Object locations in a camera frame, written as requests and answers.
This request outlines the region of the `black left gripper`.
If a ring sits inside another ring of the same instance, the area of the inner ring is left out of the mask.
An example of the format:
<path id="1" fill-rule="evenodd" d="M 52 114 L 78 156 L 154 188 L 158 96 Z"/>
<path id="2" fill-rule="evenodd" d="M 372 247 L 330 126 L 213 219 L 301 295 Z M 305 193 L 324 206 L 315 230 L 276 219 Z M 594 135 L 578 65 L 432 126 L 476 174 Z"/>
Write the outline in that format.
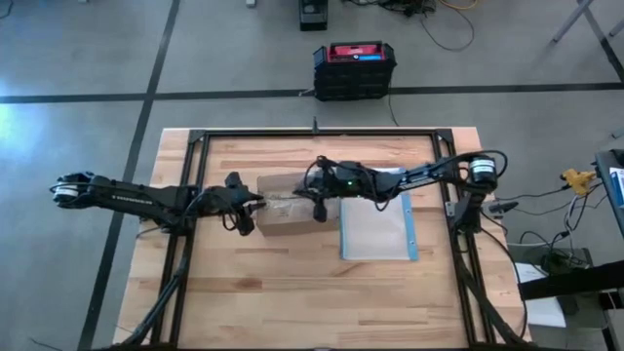
<path id="1" fill-rule="evenodd" d="M 202 191 L 196 198 L 194 213 L 197 216 L 224 215 L 236 210 L 236 228 L 241 236 L 250 235 L 254 229 L 253 214 L 266 206 L 263 196 L 251 192 L 238 172 L 231 172 L 225 179 L 225 187 L 213 186 Z M 244 205 L 244 202 L 260 201 Z"/>

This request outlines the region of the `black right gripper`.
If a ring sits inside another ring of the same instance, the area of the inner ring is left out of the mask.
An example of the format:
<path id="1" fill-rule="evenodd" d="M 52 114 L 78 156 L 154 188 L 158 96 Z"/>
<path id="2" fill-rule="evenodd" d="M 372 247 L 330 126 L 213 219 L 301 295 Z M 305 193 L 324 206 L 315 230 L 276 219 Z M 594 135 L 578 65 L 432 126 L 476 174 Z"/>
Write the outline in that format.
<path id="1" fill-rule="evenodd" d="M 313 202 L 313 218 L 317 222 L 327 221 L 325 198 L 316 193 L 324 186 L 334 197 L 378 200 L 375 170 L 359 163 L 337 163 L 327 169 L 327 161 L 325 156 L 318 156 L 303 173 L 293 192 L 294 195 Z"/>

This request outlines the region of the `brown cardboard box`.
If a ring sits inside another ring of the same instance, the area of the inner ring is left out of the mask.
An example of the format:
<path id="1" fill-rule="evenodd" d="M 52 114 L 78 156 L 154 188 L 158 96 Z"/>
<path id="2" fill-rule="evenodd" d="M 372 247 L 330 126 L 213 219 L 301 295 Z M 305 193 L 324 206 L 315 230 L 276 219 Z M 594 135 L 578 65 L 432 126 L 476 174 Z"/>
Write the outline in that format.
<path id="1" fill-rule="evenodd" d="M 258 194 L 265 206 L 256 213 L 256 226 L 265 236 L 303 235 L 334 231 L 339 224 L 337 198 L 325 201 L 327 220 L 314 219 L 314 203 L 293 192 L 302 184 L 304 173 L 262 175 L 257 178 Z"/>

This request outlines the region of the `white mesh bag blue trim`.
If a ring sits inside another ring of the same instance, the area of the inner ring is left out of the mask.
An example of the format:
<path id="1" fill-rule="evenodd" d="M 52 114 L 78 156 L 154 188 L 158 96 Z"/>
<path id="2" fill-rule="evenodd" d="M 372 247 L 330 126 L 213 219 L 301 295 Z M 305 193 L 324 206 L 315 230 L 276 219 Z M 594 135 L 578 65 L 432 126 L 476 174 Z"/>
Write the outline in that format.
<path id="1" fill-rule="evenodd" d="M 418 261 L 411 197 L 402 192 L 383 212 L 375 202 L 343 198 L 339 208 L 340 258 Z"/>

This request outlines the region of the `black red power station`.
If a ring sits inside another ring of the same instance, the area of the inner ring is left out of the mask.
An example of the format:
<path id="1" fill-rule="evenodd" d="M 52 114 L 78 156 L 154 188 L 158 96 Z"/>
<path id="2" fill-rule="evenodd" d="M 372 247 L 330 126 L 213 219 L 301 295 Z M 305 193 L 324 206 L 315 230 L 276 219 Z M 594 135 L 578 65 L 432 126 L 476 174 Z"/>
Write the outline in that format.
<path id="1" fill-rule="evenodd" d="M 394 49 L 382 41 L 331 43 L 313 59 L 313 92 L 320 101 L 383 98 L 397 66 Z"/>

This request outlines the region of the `small black floor box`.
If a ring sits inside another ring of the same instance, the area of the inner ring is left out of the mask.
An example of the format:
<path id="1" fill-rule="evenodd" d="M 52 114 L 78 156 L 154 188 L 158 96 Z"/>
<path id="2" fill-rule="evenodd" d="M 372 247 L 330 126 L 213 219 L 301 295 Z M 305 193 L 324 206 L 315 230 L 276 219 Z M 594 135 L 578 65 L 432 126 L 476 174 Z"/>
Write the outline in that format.
<path id="1" fill-rule="evenodd" d="M 328 0 L 298 0 L 299 29 L 322 31 L 328 29 Z"/>

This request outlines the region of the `black grey clamp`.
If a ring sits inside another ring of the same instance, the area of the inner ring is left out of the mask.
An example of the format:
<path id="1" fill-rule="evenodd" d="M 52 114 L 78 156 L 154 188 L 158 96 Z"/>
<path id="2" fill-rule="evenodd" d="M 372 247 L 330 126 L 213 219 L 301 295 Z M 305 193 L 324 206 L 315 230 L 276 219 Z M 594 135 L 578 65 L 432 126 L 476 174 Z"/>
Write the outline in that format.
<path id="1" fill-rule="evenodd" d="M 487 209 L 492 214 L 499 215 L 499 214 L 505 214 L 511 210 L 514 210 L 518 205 L 519 203 L 516 201 L 492 202 L 490 205 L 487 206 Z"/>

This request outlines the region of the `black power adapter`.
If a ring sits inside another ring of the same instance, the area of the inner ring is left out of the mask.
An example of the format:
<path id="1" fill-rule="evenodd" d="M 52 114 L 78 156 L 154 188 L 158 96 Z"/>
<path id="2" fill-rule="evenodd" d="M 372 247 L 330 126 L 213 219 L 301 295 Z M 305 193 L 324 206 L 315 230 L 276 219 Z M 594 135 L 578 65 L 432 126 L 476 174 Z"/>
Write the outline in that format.
<path id="1" fill-rule="evenodd" d="M 540 258 L 539 263 L 540 269 L 547 275 L 566 274 L 578 268 L 573 255 L 560 251 L 546 253 Z"/>

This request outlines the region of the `white paper sheet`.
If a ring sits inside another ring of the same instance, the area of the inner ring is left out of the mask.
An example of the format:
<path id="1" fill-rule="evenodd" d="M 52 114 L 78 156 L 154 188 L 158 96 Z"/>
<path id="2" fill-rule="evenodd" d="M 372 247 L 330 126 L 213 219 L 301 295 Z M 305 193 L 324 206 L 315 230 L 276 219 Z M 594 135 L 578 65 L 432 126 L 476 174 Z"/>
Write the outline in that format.
<path id="1" fill-rule="evenodd" d="M 516 263 L 520 283 L 545 278 L 546 275 L 528 263 Z M 526 301 L 527 323 L 542 327 L 565 328 L 566 319 L 560 303 L 555 297 L 544 297 Z"/>

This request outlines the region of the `yellow power plug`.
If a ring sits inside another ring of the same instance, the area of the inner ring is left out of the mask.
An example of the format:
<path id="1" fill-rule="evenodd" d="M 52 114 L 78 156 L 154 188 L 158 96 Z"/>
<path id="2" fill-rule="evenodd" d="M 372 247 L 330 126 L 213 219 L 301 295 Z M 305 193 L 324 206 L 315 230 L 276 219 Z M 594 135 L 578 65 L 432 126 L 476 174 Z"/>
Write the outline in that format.
<path id="1" fill-rule="evenodd" d="M 575 169 L 568 169 L 561 174 L 565 187 L 572 189 L 578 196 L 584 196 L 590 192 L 590 183 L 595 178 L 596 173 L 593 171 L 579 172 Z"/>

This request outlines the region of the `black flat bar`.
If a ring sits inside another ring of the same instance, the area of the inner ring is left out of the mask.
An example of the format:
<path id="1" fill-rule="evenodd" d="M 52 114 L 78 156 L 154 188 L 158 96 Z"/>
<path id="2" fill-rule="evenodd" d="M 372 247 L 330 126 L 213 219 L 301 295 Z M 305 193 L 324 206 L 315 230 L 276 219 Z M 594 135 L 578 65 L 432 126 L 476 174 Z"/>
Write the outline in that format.
<path id="1" fill-rule="evenodd" d="M 524 300 L 624 288 L 624 260 L 519 284 Z"/>

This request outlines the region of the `dark side table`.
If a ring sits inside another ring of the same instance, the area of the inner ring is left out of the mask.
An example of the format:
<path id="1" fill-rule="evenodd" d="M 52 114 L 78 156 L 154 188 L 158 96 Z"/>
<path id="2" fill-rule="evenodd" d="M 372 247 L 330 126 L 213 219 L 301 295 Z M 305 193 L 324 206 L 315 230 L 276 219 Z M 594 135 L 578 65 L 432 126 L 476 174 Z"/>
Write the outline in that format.
<path id="1" fill-rule="evenodd" d="M 624 210 L 618 209 L 614 205 L 613 188 L 609 178 L 610 168 L 624 169 L 624 149 L 610 149 L 608 151 L 599 151 L 595 154 L 595 169 L 603 186 L 610 203 L 615 220 L 619 227 L 620 235 L 624 238 Z"/>

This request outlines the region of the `blue box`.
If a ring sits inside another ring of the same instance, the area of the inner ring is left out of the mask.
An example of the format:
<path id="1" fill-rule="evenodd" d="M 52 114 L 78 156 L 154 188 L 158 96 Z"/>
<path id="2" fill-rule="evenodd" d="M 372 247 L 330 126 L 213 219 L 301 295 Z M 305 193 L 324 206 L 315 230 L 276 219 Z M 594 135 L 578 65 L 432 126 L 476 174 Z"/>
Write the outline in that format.
<path id="1" fill-rule="evenodd" d="M 624 210 L 624 169 L 610 168 L 609 178 L 613 188 L 614 205 Z"/>

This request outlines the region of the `black aluminium table frame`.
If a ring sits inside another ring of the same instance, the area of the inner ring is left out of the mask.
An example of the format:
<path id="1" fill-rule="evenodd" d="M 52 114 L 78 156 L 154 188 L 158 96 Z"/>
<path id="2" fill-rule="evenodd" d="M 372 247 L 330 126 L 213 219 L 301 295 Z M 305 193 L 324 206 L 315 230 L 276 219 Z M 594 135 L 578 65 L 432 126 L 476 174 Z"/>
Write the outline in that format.
<path id="1" fill-rule="evenodd" d="M 527 348 L 473 129 L 166 129 L 112 351 Z"/>

